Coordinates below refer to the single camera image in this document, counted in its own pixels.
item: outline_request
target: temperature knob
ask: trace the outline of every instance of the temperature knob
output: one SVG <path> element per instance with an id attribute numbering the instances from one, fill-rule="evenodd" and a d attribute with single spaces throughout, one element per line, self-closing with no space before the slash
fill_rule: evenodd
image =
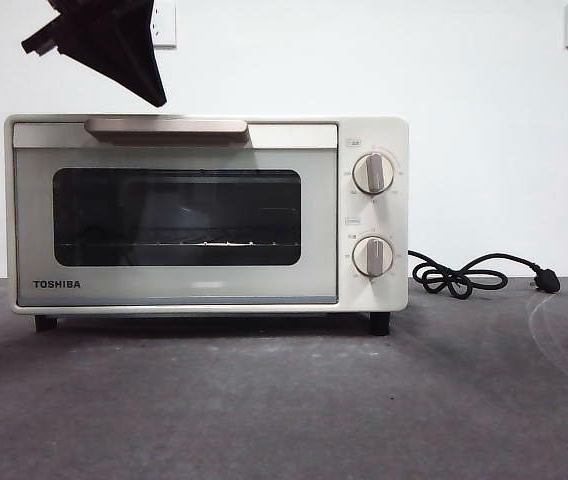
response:
<path id="1" fill-rule="evenodd" d="M 355 245 L 353 262 L 361 274 L 381 277 L 393 264 L 393 249 L 383 238 L 367 237 Z"/>
<path id="2" fill-rule="evenodd" d="M 378 195 L 390 187 L 393 176 L 393 164 L 381 153 L 364 155 L 353 169 L 355 185 L 369 195 Z"/>

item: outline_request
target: control panel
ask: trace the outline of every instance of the control panel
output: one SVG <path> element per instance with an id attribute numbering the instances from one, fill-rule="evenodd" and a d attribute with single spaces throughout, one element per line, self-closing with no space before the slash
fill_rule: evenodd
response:
<path id="1" fill-rule="evenodd" d="M 408 126 L 340 123 L 340 303 L 401 310 L 408 300 Z"/>

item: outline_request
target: toshiba logo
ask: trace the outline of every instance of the toshiba logo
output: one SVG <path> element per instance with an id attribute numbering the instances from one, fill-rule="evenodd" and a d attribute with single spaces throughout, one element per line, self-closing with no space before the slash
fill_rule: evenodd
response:
<path id="1" fill-rule="evenodd" d="M 33 280 L 35 288 L 82 288 L 79 280 Z"/>

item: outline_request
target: black power cord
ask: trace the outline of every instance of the black power cord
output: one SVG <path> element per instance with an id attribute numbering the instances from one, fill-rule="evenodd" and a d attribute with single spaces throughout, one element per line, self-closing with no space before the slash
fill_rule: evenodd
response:
<path id="1" fill-rule="evenodd" d="M 478 290 L 500 290 L 508 284 L 508 278 L 497 270 L 475 269 L 476 265 L 487 260 L 500 258 L 512 262 L 521 263 L 531 268 L 535 272 L 535 284 L 537 288 L 546 293 L 557 293 L 560 291 L 560 281 L 553 270 L 542 269 L 539 265 L 523 258 L 508 255 L 506 253 L 490 253 L 478 257 L 467 263 L 459 270 L 453 270 L 445 265 L 437 263 L 426 255 L 408 251 L 412 257 L 423 260 L 422 263 L 413 269 L 413 279 L 421 284 L 428 293 L 440 293 L 444 288 L 448 288 L 451 296 L 459 300 L 466 300 L 473 294 L 474 289 Z M 481 283 L 471 279 L 471 276 L 481 275 L 484 277 L 494 277 L 499 280 L 497 283 Z"/>

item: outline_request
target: oven handle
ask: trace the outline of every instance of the oven handle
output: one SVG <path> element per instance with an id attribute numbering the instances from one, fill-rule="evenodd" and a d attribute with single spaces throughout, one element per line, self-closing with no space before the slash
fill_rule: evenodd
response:
<path id="1" fill-rule="evenodd" d="M 97 140 L 115 145 L 245 145 L 249 141 L 244 120 L 100 117 L 88 119 L 84 129 Z"/>

